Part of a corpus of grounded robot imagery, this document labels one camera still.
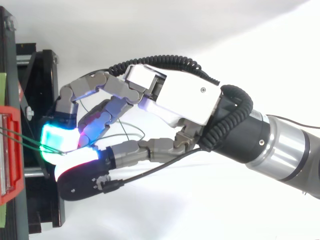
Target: black metal frame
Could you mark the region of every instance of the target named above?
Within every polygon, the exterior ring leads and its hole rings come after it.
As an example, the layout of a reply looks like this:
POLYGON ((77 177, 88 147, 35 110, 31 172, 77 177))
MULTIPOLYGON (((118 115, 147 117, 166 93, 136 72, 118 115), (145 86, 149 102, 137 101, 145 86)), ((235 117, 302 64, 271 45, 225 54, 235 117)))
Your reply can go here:
MULTIPOLYGON (((28 65, 18 65, 20 86, 24 92, 21 99, 22 133, 37 141, 41 138, 41 130, 46 122, 48 110, 58 97, 56 54, 52 50, 36 51, 35 43, 16 45, 17 56, 29 55, 28 65), (29 121, 26 108, 31 107, 34 116, 29 121)), ((28 208, 29 233, 41 233, 41 223, 52 222, 54 228, 65 222, 65 205, 60 198, 54 177, 54 166, 45 163, 39 152, 24 148, 25 167, 41 167, 44 177, 25 179, 28 208)))

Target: thin wire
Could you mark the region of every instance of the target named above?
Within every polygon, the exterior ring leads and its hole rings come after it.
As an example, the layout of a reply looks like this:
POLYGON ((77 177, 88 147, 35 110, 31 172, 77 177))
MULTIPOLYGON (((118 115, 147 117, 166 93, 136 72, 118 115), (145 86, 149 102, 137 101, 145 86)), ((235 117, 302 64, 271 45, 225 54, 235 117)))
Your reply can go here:
POLYGON ((0 126, 0 129, 3 130, 3 131, 9 132, 9 133, 13 133, 13 134, 15 134, 15 135, 17 135, 17 136, 19 136, 19 137, 21 137, 21 138, 23 138, 23 139, 31 142, 32 144, 37 145, 38 147, 39 147, 39 146, 42 146, 42 147, 44 147, 44 148, 47 149, 47 150, 56 151, 57 153, 63 154, 63 151, 60 151, 60 150, 58 150, 58 149, 56 149, 56 148, 53 148, 53 147, 51 147, 51 146, 42 144, 42 143, 40 143, 40 142, 38 142, 38 141, 36 141, 36 140, 33 140, 32 138, 29 138, 29 137, 27 137, 27 136, 24 136, 24 135, 20 134, 19 132, 12 131, 12 130, 10 130, 10 129, 7 129, 7 128, 1 127, 1 126, 0 126))
POLYGON ((130 139, 129 139, 129 137, 128 137, 128 134, 127 134, 124 126, 122 125, 122 122, 120 121, 120 118, 119 118, 118 120, 119 120, 119 123, 120 123, 120 125, 121 125, 121 127, 122 127, 122 129, 123 129, 123 131, 124 131, 124 133, 125 133, 125 135, 126 135, 126 138, 128 139, 128 141, 130 141, 130 139))
POLYGON ((146 172, 143 172, 143 173, 138 174, 138 175, 136 175, 136 176, 133 176, 133 177, 130 177, 130 178, 125 179, 125 180, 123 181, 123 184, 131 183, 131 182, 133 182, 133 181, 135 181, 135 180, 141 179, 141 178, 143 178, 143 177, 145 177, 145 176, 148 176, 148 175, 150 175, 150 174, 153 174, 153 173, 155 173, 155 172, 158 172, 158 171, 160 171, 160 170, 162 170, 162 169, 164 169, 164 168, 166 168, 166 167, 168 167, 168 166, 170 166, 170 165, 178 162, 179 160, 181 160, 181 159, 183 159, 183 158, 185 158, 185 157, 187 157, 187 156, 189 156, 189 155, 191 155, 191 154, 194 154, 194 153, 196 153, 196 152, 199 152, 199 151, 203 151, 203 149, 202 149, 202 148, 196 148, 196 149, 193 149, 193 150, 191 150, 191 151, 188 151, 188 152, 186 152, 186 153, 184 153, 184 154, 181 154, 181 155, 175 157, 174 159, 172 159, 172 160, 170 160, 170 161, 168 161, 168 162, 166 162, 166 163, 164 163, 164 164, 162 164, 162 165, 160 165, 160 166, 157 166, 157 167, 155 167, 155 168, 153 168, 153 169, 151 169, 151 170, 149 170, 149 171, 146 171, 146 172))
POLYGON ((83 102, 81 101, 81 99, 80 99, 79 101, 80 101, 82 107, 84 108, 84 110, 86 110, 86 112, 88 113, 89 111, 88 111, 88 109, 86 109, 86 107, 85 107, 85 105, 83 104, 83 102))
MULTIPOLYGON (((128 136, 137 136, 137 137, 141 137, 138 133, 128 133, 127 134, 128 136)), ((109 135, 109 136, 104 136, 104 137, 100 137, 100 138, 97 138, 91 142, 89 142, 88 144, 78 148, 78 149, 82 149, 82 148, 85 148, 85 147, 88 147, 88 146, 91 146, 92 144, 96 143, 97 141, 99 140, 102 140, 102 139, 107 139, 107 138, 111 138, 111 137, 116 137, 116 136, 125 136, 124 133, 118 133, 118 134, 112 134, 112 135, 109 135)), ((68 154, 68 153, 71 153, 71 152, 74 152, 74 151, 77 151, 78 149, 75 149, 75 150, 70 150, 70 151, 65 151, 64 153, 65 154, 68 154)))
MULTIPOLYGON (((88 113, 89 111, 88 111, 87 108, 84 106, 84 104, 83 104, 83 102, 81 101, 81 99, 80 99, 79 101, 80 101, 82 107, 84 108, 84 110, 86 110, 86 112, 88 113)), ((121 124, 121 127, 122 127, 122 129, 123 129, 123 131, 124 131, 124 133, 125 133, 126 135, 127 135, 127 133, 126 133, 126 130, 125 130, 125 128, 124 128, 123 125, 128 125, 128 126, 130 126, 130 127, 133 127, 133 128, 135 128, 135 129, 139 130, 139 131, 143 134, 143 137, 140 138, 139 141, 141 141, 142 139, 145 138, 146 134, 145 134, 144 131, 142 131, 142 129, 140 129, 139 127, 137 127, 137 126, 135 126, 135 125, 133 125, 133 124, 130 124, 130 123, 128 123, 128 122, 124 122, 124 121, 121 122, 121 121, 120 121, 120 118, 119 118, 118 120, 119 120, 119 122, 120 122, 120 124, 121 124)))
POLYGON ((269 114, 267 114, 267 116, 276 117, 276 118, 278 118, 278 119, 282 119, 282 120, 288 121, 288 122, 290 122, 290 123, 299 125, 299 126, 301 126, 301 127, 309 128, 309 129, 320 129, 320 126, 305 125, 305 124, 299 123, 299 122, 297 122, 297 121, 293 121, 293 120, 291 120, 291 119, 289 119, 289 118, 285 118, 285 117, 283 117, 283 116, 269 115, 269 114))
POLYGON ((37 152, 49 153, 49 154, 60 154, 60 153, 58 153, 58 152, 40 150, 39 148, 35 148, 35 147, 30 146, 30 145, 28 145, 28 144, 26 144, 26 143, 23 143, 22 141, 19 141, 19 140, 15 139, 14 137, 11 137, 11 136, 9 136, 9 135, 7 135, 7 134, 4 134, 2 131, 0 132, 0 134, 3 135, 3 136, 5 136, 5 137, 7 137, 8 139, 11 139, 11 140, 13 140, 13 141, 21 144, 22 146, 25 146, 25 147, 28 148, 28 149, 31 149, 31 150, 34 150, 34 151, 37 151, 37 152))

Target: silver cylinder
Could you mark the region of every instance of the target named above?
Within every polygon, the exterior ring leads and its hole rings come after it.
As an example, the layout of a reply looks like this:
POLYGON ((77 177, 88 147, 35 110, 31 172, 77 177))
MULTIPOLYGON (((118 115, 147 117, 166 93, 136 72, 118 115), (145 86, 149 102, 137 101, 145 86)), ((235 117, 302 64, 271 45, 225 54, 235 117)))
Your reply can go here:
POLYGON ((18 66, 28 65, 31 59, 31 55, 17 55, 16 64, 18 66))
POLYGON ((35 177, 43 177, 44 173, 42 172, 40 167, 26 167, 24 169, 24 177, 25 178, 35 178, 35 177))
POLYGON ((282 180, 299 165, 305 152, 303 132, 276 117, 269 116, 270 136, 265 150, 246 166, 271 177, 282 180))

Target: green paper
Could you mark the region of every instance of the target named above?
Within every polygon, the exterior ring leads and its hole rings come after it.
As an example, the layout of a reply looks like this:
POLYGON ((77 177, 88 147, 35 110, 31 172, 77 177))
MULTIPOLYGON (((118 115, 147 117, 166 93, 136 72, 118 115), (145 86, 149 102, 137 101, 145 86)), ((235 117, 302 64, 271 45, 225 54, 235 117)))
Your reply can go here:
POLYGON ((0 106, 5 105, 6 80, 7 74, 3 72, 0 73, 0 106))
POLYGON ((6 211, 7 204, 0 205, 0 228, 4 228, 6 225, 6 211))
MULTIPOLYGON (((6 80, 7 74, 0 73, 0 106, 5 105, 6 80)), ((4 228, 6 225, 6 211, 7 204, 0 205, 0 228, 4 228)))

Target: screw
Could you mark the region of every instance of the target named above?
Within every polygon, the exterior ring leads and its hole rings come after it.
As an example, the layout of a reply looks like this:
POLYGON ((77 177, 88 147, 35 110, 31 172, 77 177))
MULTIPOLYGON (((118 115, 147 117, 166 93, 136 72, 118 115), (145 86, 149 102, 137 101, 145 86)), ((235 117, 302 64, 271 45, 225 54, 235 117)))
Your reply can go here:
POLYGON ((5 19, 4 23, 5 23, 5 27, 11 32, 16 31, 18 28, 18 22, 14 16, 8 16, 5 19))
POLYGON ((28 121, 31 121, 32 117, 35 115, 35 112, 32 111, 30 106, 27 106, 25 109, 25 115, 26 119, 28 119, 28 121))
POLYGON ((53 64, 59 63, 59 57, 57 55, 53 55, 53 64))

